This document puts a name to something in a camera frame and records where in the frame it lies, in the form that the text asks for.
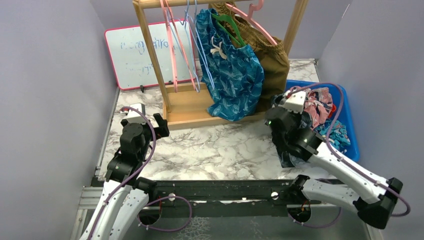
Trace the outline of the pink patterned shorts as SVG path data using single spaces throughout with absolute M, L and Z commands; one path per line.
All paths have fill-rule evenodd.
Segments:
M 329 118 L 333 98 L 328 87 L 307 88 L 304 111 L 309 114 L 310 127 L 315 129 Z

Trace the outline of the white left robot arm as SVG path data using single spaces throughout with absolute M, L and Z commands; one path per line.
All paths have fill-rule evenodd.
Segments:
M 142 208 L 157 200 L 157 183 L 139 175 L 156 141 L 170 135 L 167 120 L 159 113 L 153 117 L 157 127 L 142 113 L 136 121 L 124 119 L 120 146 L 107 165 L 98 204 L 80 239 L 123 239 Z

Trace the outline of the thin pink wire hanger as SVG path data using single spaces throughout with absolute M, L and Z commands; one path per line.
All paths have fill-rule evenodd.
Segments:
M 174 17 L 172 8 L 169 5 L 167 0 L 164 1 L 164 5 L 167 10 L 167 18 L 172 24 L 171 33 L 177 42 L 177 46 L 180 50 L 180 54 L 183 57 L 189 75 L 189 80 L 192 85 L 195 86 L 196 80 L 198 80 L 198 75 L 196 72 L 196 61 L 193 51 L 192 44 L 192 31 L 188 21 Z

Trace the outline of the orange mesh shorts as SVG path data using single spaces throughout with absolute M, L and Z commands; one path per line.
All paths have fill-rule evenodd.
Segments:
M 328 114 L 328 118 L 329 119 L 333 116 L 333 114 L 336 112 L 336 110 L 337 110 L 337 107 L 336 107 L 335 104 L 333 104 L 332 107 L 331 107 L 331 110 L 330 110 L 330 112 Z

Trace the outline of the light blue shark shorts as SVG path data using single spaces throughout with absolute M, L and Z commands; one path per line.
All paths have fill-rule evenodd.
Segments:
M 314 131 L 325 137 L 330 129 L 331 123 L 332 120 L 327 119 L 323 124 L 318 125 Z M 347 148 L 351 145 L 347 127 L 338 120 L 335 121 L 333 128 L 330 130 L 329 141 L 335 149 L 343 154 L 347 152 Z

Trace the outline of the grey camo shorts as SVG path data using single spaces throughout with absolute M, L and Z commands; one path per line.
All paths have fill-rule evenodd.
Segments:
M 283 104 L 284 94 L 273 95 L 270 99 L 270 106 L 272 108 L 277 107 L 280 104 Z M 304 111 L 301 115 L 300 128 L 310 128 L 312 127 L 312 119 L 308 112 Z M 304 161 L 301 158 L 291 155 L 287 151 L 283 151 L 281 147 L 276 147 L 279 161 L 282 168 L 295 168 L 299 165 L 302 165 Z

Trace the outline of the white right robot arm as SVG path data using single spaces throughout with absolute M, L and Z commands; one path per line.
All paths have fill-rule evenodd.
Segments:
M 275 107 L 266 111 L 264 118 L 277 150 L 316 165 L 345 184 L 342 187 L 300 174 L 284 192 L 285 196 L 296 204 L 307 200 L 329 203 L 356 213 L 369 226 L 386 228 L 400 199 L 400 180 L 372 173 L 327 145 L 318 133 L 300 128 L 299 113 Z

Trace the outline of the light blue wire hanger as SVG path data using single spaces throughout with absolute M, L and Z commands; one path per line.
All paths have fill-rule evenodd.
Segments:
M 185 15 L 183 19 L 178 19 L 176 17 L 174 17 L 172 8 L 169 4 L 168 0 L 164 1 L 164 6 L 166 8 L 165 10 L 165 16 L 166 16 L 166 20 L 168 22 L 169 28 L 170 30 L 168 30 L 168 32 L 170 32 L 170 34 L 172 35 L 172 37 L 176 40 L 176 44 L 178 46 L 178 49 L 180 51 L 180 54 L 185 62 L 187 71 L 188 71 L 188 76 L 189 76 L 189 80 L 192 83 L 193 86 L 193 90 L 196 93 L 200 92 L 200 80 L 197 74 L 197 70 L 196 70 L 196 62 L 195 62 L 195 56 L 194 56 L 194 50 L 193 50 L 193 40 L 192 40 L 192 30 L 191 30 L 191 25 L 189 23 L 188 17 L 188 9 L 189 9 L 189 1 L 187 0 L 187 8 L 185 11 Z M 184 44 L 183 44 L 183 39 L 180 36 L 178 29 L 177 29 L 177 23 L 179 23 L 182 28 L 183 28 L 183 32 L 186 36 L 186 39 L 188 41 L 188 53 L 185 50 Z

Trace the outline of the pink plastic hanger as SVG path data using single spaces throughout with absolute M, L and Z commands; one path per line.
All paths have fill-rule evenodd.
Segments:
M 177 80 L 177 66 L 176 66 L 176 59 L 175 59 L 175 50 L 174 50 L 174 42 L 172 37 L 172 31 L 170 27 L 170 22 L 168 20 L 168 13 L 167 9 L 165 8 L 165 4 L 163 0 L 160 0 L 161 9 L 163 12 L 164 20 L 165 20 L 165 28 L 167 32 L 167 38 L 168 38 L 168 49 L 170 53 L 170 59 L 171 59 L 171 67 L 172 67 L 172 83 L 173 83 L 173 90 L 175 93 L 178 92 L 178 80 Z

